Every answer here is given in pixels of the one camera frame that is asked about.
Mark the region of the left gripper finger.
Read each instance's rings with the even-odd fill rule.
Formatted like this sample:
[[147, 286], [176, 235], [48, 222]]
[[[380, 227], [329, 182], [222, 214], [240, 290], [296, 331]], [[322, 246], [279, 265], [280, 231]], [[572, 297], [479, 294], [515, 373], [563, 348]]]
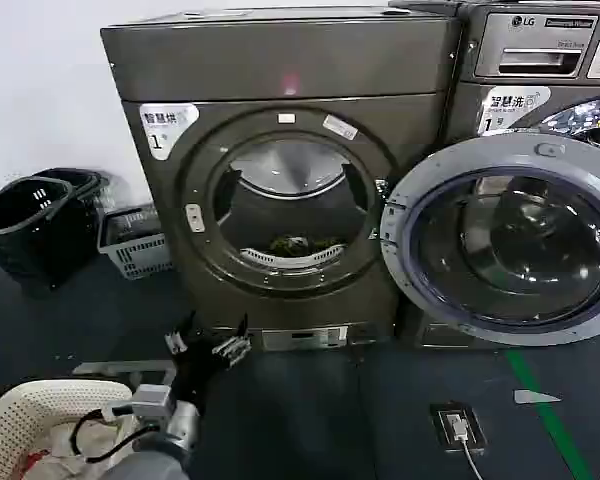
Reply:
[[171, 354], [183, 354], [188, 350], [188, 339], [194, 327], [196, 311], [192, 310], [176, 327], [164, 335], [164, 340]]
[[234, 334], [212, 349], [216, 365], [222, 369], [231, 369], [241, 362], [251, 351], [252, 343], [248, 333], [249, 317], [244, 314]]

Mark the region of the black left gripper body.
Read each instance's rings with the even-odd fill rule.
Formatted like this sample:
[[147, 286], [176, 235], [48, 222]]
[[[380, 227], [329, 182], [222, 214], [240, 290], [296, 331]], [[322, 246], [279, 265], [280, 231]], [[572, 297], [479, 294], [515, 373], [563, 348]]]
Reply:
[[189, 402], [197, 408], [206, 406], [212, 380], [226, 369], [226, 358], [214, 353], [214, 348], [211, 342], [199, 340], [173, 357], [176, 376], [171, 388], [177, 400]]

